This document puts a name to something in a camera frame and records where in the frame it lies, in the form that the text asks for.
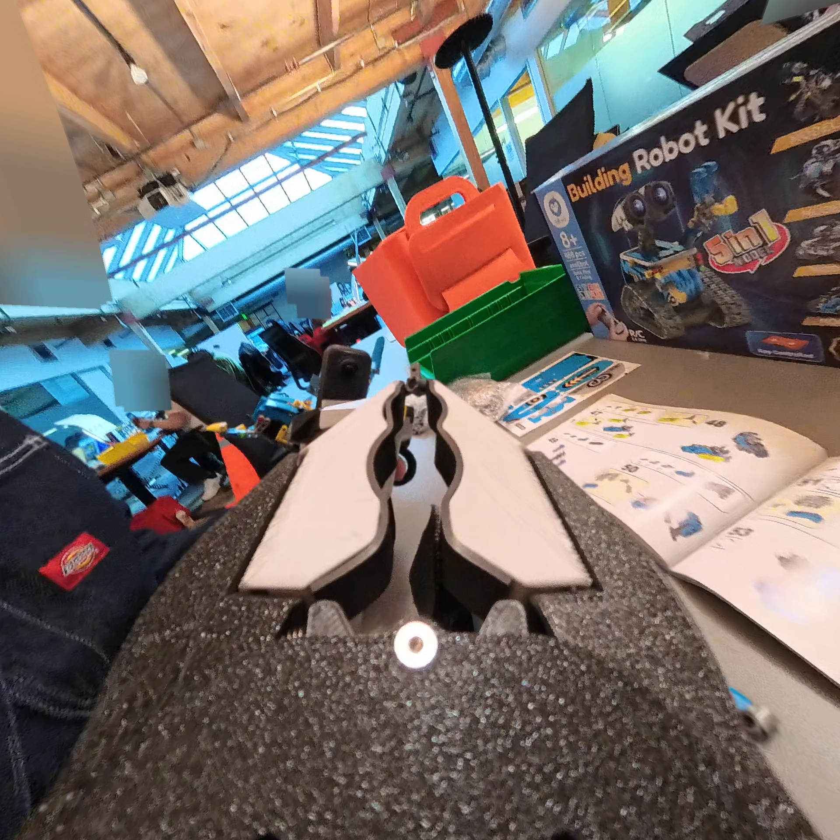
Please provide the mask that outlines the orange plastic case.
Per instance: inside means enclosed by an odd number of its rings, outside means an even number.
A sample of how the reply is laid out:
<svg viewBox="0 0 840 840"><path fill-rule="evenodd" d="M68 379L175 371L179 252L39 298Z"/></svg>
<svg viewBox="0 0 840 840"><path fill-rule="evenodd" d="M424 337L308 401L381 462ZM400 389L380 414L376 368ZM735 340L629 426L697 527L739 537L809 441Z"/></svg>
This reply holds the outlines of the orange plastic case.
<svg viewBox="0 0 840 840"><path fill-rule="evenodd" d="M450 176L412 197L404 225L353 270L395 340L408 337L535 265L501 184Z"/></svg>

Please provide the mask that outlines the black flat board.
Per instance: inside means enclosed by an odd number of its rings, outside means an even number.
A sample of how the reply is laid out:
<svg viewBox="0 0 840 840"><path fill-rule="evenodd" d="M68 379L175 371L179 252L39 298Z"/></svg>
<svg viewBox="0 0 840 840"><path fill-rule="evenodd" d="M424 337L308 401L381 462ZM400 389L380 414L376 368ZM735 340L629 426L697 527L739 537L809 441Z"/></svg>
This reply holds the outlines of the black flat board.
<svg viewBox="0 0 840 840"><path fill-rule="evenodd" d="M617 124L604 132L595 131L594 89L589 79L562 110L527 139L523 233L538 266L549 264L551 245L550 226L545 221L535 190L620 131Z"/></svg>

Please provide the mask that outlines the red cloth bag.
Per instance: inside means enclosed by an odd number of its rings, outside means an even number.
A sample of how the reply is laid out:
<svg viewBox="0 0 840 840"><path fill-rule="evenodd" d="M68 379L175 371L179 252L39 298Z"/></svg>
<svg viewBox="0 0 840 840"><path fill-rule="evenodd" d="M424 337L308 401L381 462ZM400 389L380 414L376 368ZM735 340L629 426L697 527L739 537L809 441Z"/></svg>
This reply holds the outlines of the red cloth bag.
<svg viewBox="0 0 840 840"><path fill-rule="evenodd" d="M130 528L166 535L189 530L194 524L192 513L179 501L173 497L158 497L132 517Z"/></svg>

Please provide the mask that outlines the toy robot kit box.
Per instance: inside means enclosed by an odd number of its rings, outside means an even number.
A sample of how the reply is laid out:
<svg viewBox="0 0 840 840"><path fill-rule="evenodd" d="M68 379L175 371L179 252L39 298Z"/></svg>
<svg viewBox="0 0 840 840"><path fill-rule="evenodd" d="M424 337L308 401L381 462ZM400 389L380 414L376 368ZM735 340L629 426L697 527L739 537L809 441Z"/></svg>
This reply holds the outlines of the toy robot kit box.
<svg viewBox="0 0 840 840"><path fill-rule="evenodd" d="M838 367L838 9L534 191L599 337Z"/></svg>

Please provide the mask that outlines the clear plastic bag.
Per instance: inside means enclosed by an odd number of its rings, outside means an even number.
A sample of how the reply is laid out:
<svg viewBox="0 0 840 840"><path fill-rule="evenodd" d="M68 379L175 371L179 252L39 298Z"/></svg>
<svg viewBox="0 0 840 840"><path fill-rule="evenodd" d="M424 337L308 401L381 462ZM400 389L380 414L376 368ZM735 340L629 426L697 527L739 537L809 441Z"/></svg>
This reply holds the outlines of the clear plastic bag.
<svg viewBox="0 0 840 840"><path fill-rule="evenodd" d="M528 388L511 381L494 381L487 373L462 376L448 384L454 394L480 414L497 422L526 395Z"/></svg>

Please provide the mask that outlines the yellow plastic bin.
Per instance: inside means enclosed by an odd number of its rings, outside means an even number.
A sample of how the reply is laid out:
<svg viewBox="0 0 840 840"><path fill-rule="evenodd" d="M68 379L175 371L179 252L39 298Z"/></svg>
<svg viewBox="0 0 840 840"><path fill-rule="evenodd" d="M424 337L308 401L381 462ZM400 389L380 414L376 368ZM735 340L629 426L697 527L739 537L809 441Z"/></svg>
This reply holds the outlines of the yellow plastic bin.
<svg viewBox="0 0 840 840"><path fill-rule="evenodd" d="M143 433L137 433L112 444L98 456L98 462L105 467L112 467L128 461L134 456L143 456L154 446L154 442Z"/></svg>

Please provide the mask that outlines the grey desk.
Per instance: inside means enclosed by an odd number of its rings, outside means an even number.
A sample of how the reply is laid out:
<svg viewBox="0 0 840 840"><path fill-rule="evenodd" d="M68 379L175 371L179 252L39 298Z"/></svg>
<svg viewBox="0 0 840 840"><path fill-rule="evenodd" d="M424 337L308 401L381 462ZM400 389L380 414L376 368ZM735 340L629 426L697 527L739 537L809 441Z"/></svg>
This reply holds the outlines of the grey desk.
<svg viewBox="0 0 840 840"><path fill-rule="evenodd" d="M586 333L512 374L523 382L567 353L639 364L603 392L643 403L765 419L838 455L838 369L596 339ZM839 838L838 687L707 591L670 577L728 683L775 715L760 748L822 838Z"/></svg>

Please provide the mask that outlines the green plastic bin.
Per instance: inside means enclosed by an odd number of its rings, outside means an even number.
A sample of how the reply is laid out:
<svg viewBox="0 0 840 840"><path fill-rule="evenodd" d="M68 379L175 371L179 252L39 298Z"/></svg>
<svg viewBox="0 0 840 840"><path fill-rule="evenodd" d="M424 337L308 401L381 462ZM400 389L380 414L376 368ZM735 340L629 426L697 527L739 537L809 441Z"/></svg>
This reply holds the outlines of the green plastic bin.
<svg viewBox="0 0 840 840"><path fill-rule="evenodd" d="M523 272L406 338L410 365L448 384L488 374L504 380L588 331L562 265Z"/></svg>

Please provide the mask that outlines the blue robot sticker sheet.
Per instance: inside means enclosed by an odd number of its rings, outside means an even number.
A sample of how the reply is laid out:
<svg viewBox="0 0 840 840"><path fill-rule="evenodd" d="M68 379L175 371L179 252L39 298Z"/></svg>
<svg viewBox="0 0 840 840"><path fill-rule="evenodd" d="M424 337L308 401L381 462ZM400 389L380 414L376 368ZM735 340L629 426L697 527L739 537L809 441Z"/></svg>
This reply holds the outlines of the blue robot sticker sheet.
<svg viewBox="0 0 840 840"><path fill-rule="evenodd" d="M639 368L639 364L588 353L568 353L521 385L528 391L497 424L520 438L590 399Z"/></svg>

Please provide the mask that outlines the black pole with round disc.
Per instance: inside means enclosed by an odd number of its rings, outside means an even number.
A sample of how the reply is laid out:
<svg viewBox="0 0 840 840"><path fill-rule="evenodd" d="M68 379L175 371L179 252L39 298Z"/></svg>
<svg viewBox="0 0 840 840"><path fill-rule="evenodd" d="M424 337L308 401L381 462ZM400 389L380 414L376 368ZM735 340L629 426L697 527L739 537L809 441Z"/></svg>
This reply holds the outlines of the black pole with round disc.
<svg viewBox="0 0 840 840"><path fill-rule="evenodd" d="M450 70L459 60L465 62L470 81L476 92L476 98L494 151L497 154L498 163L507 187L511 204L517 215L520 229L524 229L524 212L518 193L517 183L513 180L508 161L504 153L490 105L480 82L478 69L473 58L474 51L480 47L490 36L493 26L493 17L489 13L481 13L466 20L458 26L452 35L447 37L438 48L434 57L434 64L437 69Z"/></svg>

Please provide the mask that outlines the pile of small building pieces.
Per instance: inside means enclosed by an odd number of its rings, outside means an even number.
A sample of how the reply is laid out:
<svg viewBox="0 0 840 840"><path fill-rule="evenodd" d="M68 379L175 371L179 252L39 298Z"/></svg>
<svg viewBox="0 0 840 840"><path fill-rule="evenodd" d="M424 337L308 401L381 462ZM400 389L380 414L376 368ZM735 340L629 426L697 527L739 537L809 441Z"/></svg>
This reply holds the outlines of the pile of small building pieces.
<svg viewBox="0 0 840 840"><path fill-rule="evenodd" d="M778 730L778 720L772 711L766 706L753 703L732 686L728 687L728 692L744 731L758 743L769 741Z"/></svg>

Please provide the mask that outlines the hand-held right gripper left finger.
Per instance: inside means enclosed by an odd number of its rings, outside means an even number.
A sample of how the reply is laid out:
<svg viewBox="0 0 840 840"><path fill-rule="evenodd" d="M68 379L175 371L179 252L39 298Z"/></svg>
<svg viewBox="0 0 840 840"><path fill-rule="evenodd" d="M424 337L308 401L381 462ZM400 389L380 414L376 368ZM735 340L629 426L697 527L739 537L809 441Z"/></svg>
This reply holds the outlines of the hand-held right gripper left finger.
<svg viewBox="0 0 840 840"><path fill-rule="evenodd" d="M355 617L392 577L392 491L406 385L394 381L307 445L239 582L247 595L338 603Z"/></svg>

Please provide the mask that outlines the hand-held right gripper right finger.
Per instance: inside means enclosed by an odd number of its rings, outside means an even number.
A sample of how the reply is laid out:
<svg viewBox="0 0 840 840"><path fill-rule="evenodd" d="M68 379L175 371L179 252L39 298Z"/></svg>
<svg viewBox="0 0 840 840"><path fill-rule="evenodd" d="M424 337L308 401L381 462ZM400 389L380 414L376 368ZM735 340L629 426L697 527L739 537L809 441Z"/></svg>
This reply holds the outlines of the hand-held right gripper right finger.
<svg viewBox="0 0 840 840"><path fill-rule="evenodd" d="M410 570L418 614L466 627L514 601L530 618L539 595L592 588L592 567L524 448L445 385L423 388L445 490Z"/></svg>

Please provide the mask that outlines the open instruction booklet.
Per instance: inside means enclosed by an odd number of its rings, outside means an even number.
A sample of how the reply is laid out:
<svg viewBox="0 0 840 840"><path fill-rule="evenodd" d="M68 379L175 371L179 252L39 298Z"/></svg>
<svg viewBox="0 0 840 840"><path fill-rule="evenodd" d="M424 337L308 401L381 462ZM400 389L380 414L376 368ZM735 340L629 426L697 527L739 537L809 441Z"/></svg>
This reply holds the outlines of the open instruction booklet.
<svg viewBox="0 0 840 840"><path fill-rule="evenodd" d="M647 545L839 683L839 462L734 413L609 395L528 449Z"/></svg>

